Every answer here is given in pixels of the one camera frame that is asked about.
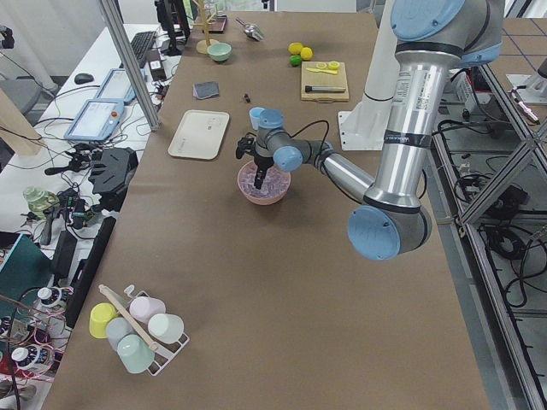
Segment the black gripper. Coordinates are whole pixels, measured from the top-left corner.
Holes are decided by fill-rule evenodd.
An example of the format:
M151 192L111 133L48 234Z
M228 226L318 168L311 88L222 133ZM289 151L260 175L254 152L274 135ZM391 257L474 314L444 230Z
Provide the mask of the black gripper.
M274 159L269 156L254 155L254 163L257 165L256 175L254 178L254 187L258 190L262 188L264 179L267 175L267 170L274 165Z

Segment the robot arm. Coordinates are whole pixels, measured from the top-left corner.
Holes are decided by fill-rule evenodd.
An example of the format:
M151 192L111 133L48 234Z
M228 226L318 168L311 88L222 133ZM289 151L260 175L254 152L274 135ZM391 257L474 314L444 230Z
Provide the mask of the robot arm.
M431 219L416 194L448 72L494 61L502 47L502 1L396 1L390 28L400 68L375 176L325 141L298 140L277 109L262 111L256 138L241 139L236 156L258 166L256 187L267 170L314 165L361 205L349 218L348 236L369 260L389 260L418 249Z

